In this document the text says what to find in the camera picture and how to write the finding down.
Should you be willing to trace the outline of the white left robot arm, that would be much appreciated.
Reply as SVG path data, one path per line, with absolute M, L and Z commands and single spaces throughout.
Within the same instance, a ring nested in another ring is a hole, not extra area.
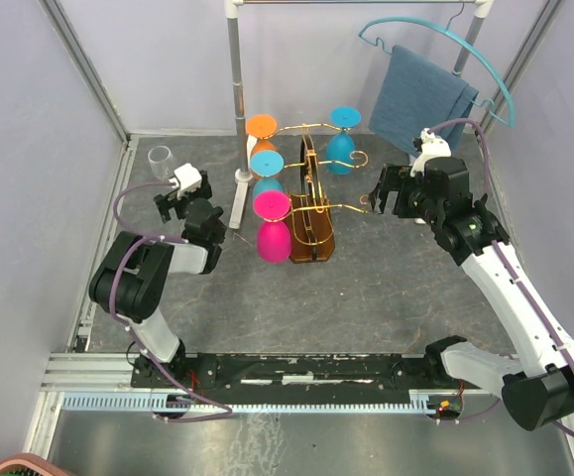
M 154 375 L 167 387 L 182 384 L 188 365 L 182 341 L 160 309 L 170 274 L 207 275 L 216 267 L 226 225 L 223 209 L 210 202 L 208 173 L 186 164 L 167 180 L 172 190 L 154 198 L 164 223 L 175 213 L 178 236 L 139 234 L 127 229 L 115 238 L 88 286 L 89 298 L 135 336 L 142 352 L 156 360 Z

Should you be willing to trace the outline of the clear wine glass front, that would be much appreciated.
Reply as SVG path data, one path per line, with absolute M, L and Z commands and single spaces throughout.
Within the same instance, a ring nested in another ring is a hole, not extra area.
M 155 146 L 148 152 L 147 158 L 155 178 L 164 181 L 173 175 L 176 160 L 169 147 Z

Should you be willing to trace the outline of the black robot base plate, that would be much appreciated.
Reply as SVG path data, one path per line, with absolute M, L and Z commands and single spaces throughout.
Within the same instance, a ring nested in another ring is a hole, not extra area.
M 168 371 L 201 397 L 228 403 L 381 402 L 413 390 L 471 389 L 430 357 L 400 354 L 212 354 L 172 362 Z

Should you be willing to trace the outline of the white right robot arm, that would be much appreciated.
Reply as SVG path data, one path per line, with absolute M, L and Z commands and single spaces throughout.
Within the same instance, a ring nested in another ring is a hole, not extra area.
M 443 388 L 455 379 L 502 400 L 512 419 L 534 430 L 574 414 L 574 339 L 552 315 L 517 259 L 487 199 L 475 199 L 463 160 L 430 159 L 422 170 L 384 165 L 368 199 L 384 211 L 396 196 L 398 218 L 426 222 L 437 245 L 482 292 L 516 351 L 515 358 L 477 348 L 460 336 L 430 344 L 424 379 Z

